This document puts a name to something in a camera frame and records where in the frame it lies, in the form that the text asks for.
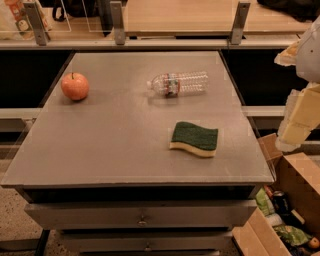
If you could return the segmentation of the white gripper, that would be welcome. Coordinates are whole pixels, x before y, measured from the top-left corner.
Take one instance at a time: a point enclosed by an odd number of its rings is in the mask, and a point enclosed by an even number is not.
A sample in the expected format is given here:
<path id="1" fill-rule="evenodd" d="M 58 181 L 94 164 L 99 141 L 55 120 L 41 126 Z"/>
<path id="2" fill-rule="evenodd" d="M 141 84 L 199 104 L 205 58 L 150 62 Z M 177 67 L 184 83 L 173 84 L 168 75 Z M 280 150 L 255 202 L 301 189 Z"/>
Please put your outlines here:
<path id="1" fill-rule="evenodd" d="M 274 62 L 281 66 L 295 66 L 300 78 L 309 83 L 301 91 L 292 90 L 280 123 L 276 148 L 292 152 L 299 148 L 320 125 L 320 16 L 302 35 L 300 42 L 288 46 L 280 52 Z"/>

